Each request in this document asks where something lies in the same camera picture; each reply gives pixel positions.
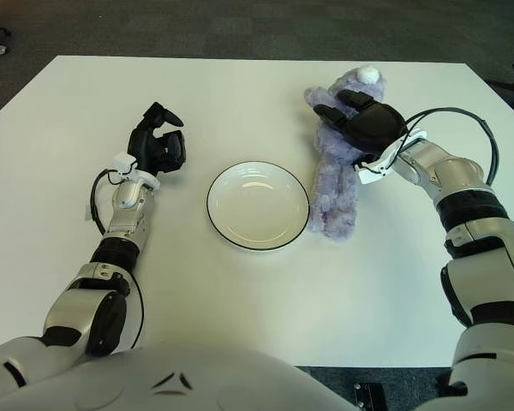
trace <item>white table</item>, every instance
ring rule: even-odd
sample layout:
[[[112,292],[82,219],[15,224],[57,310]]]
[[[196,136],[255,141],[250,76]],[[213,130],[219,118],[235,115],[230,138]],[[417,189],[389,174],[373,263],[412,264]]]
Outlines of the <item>white table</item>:
[[[99,243],[84,220],[93,178],[126,150],[156,100],[185,121],[188,162],[160,177],[139,259],[142,344],[228,343],[299,365],[449,365],[463,327],[439,281],[445,233],[424,192],[399,176],[362,187],[356,233],[343,245],[305,232],[278,251],[246,252],[208,221],[209,185],[240,161],[279,164],[311,188],[318,118],[302,93],[359,64],[53,60],[0,111],[0,343],[40,335],[52,302],[89,260]],[[375,65],[388,80],[385,100],[405,116],[451,105],[488,120],[501,154],[494,188],[514,219],[509,107],[463,64]],[[473,121],[438,114],[422,126],[487,173],[489,144]],[[99,190],[105,221],[111,193]]]

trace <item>purple stuffed animal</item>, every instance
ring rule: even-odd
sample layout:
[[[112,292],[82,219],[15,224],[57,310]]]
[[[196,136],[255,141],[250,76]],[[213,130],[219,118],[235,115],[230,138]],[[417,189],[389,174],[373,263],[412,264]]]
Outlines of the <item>purple stuffed animal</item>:
[[[373,66],[362,66],[338,78],[327,90],[322,87],[307,89],[305,100],[311,107],[317,104],[337,107],[351,118],[358,112],[335,97],[344,89],[365,92],[381,101],[385,81]],[[339,132],[324,123],[318,128],[314,145],[321,159],[310,198],[308,228],[324,233],[334,241],[346,241],[356,223],[358,176],[352,164],[363,152],[350,146]]]

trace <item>white pom-pom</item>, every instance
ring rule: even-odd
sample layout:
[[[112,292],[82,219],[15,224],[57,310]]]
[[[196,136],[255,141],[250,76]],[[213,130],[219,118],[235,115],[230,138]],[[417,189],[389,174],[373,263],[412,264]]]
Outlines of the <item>white pom-pom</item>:
[[[375,84],[379,81],[379,77],[379,70],[372,65],[361,66],[356,71],[356,78],[365,84]]]

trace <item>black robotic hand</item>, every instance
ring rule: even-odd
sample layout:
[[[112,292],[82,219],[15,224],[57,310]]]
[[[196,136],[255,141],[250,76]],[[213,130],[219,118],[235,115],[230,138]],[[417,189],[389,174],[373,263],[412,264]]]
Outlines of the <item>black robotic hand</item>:
[[[342,90],[337,98],[359,113],[349,119],[341,110],[323,104],[316,105],[314,112],[358,150],[378,157],[408,131],[400,113],[364,92]]]
[[[154,102],[129,137],[128,154],[137,159],[137,169],[153,176],[159,171],[179,170],[187,159],[181,130],[154,137],[154,129],[165,122],[177,127],[184,125],[179,117]]]

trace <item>gray carpet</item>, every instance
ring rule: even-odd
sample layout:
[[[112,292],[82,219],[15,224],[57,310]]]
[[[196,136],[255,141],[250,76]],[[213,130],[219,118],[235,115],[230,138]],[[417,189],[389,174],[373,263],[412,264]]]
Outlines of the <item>gray carpet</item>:
[[[0,26],[0,109],[57,54],[457,62],[514,81],[514,0],[2,0]],[[444,371],[305,370],[351,401],[381,382],[390,411],[435,397]]]

